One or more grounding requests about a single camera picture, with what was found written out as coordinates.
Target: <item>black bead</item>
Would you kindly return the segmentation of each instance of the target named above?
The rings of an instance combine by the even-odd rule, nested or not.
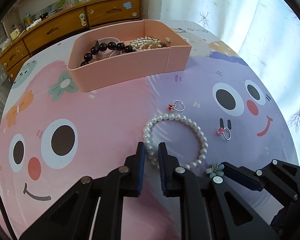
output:
[[[105,44],[105,43],[101,43],[101,44],[99,45],[99,50],[100,50],[100,51],[106,51],[107,48],[108,48],[108,46],[107,46],[107,44]]]
[[[119,42],[116,46],[118,51],[124,50],[124,43],[123,42]]]
[[[117,45],[115,44],[115,42],[113,42],[113,41],[111,41],[111,42],[109,42],[108,43],[108,49],[109,50],[115,50],[115,47],[116,47]]]
[[[83,56],[83,59],[85,61],[91,61],[92,60],[92,54],[91,53],[86,53],[84,56]]]
[[[89,64],[89,62],[83,61],[83,62],[81,62],[80,67],[82,67],[82,66],[84,66],[84,65],[87,65],[87,64]]]
[[[96,55],[99,53],[99,49],[98,49],[98,47],[94,46],[91,48],[90,52],[92,55]]]
[[[132,46],[131,46],[131,45],[125,46],[125,47],[124,47],[124,52],[125,52],[125,53],[133,52]]]

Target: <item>cable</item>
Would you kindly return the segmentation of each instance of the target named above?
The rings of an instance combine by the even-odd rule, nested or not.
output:
[[[7,226],[7,229],[9,231],[9,233],[10,233],[10,236],[11,236],[12,240],[18,240],[16,234],[14,233],[14,231],[12,229],[12,225],[11,225],[10,220],[8,218],[8,214],[6,212],[6,209],[4,207],[4,204],[3,204],[3,201],[2,201],[1,197],[0,197],[0,211],[1,211],[1,214],[3,216],[3,220],[4,220],[4,222],[5,222],[6,226]]]

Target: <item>cartoon mouth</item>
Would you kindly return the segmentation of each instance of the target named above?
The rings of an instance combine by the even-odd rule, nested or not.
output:
[[[23,190],[23,194],[28,194],[30,197],[32,197],[35,200],[40,200],[40,201],[47,201],[47,200],[51,200],[50,196],[47,197],[38,197],[35,195],[32,195],[29,191],[27,191],[27,184],[25,184],[25,189]]]
[[[257,136],[259,136],[259,137],[260,137],[260,136],[264,136],[264,135],[267,133],[267,131],[269,130],[269,127],[270,127],[270,122],[273,121],[273,119],[270,118],[269,116],[267,116],[267,118],[268,118],[268,123],[267,123],[266,128],[265,128],[262,132],[257,133]]]

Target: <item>drawer handle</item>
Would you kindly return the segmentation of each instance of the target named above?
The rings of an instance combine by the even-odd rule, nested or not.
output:
[[[47,35],[50,35],[50,34],[52,34],[52,33],[55,33],[57,30],[58,30],[58,27],[57,27],[57,28],[51,29],[50,31],[47,32]]]
[[[11,55],[11,57],[9,58],[9,61],[13,60],[13,58],[16,56],[16,54]]]
[[[112,9],[110,11],[107,11],[107,14],[118,13],[118,12],[121,12],[121,9]]]
[[[80,18],[80,20],[81,20],[81,25],[82,25],[82,26],[86,26],[87,23],[84,21],[84,14],[83,14],[83,13],[79,15],[79,18]]]

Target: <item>black bead bracelet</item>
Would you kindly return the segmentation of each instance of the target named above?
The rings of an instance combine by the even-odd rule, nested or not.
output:
[[[93,46],[90,49],[90,52],[86,53],[83,56],[84,61],[81,62],[80,66],[84,66],[84,65],[89,64],[89,62],[93,59],[93,55],[98,54],[99,51],[102,51],[102,52],[106,51],[107,49],[109,49],[109,50],[118,50],[118,51],[122,51],[124,53],[130,53],[130,52],[136,51],[136,50],[133,49],[133,47],[131,45],[125,46],[123,42],[119,42],[119,43],[115,44],[114,41],[111,41],[108,44],[106,44],[106,43],[99,44],[99,41],[97,41],[95,46]]]

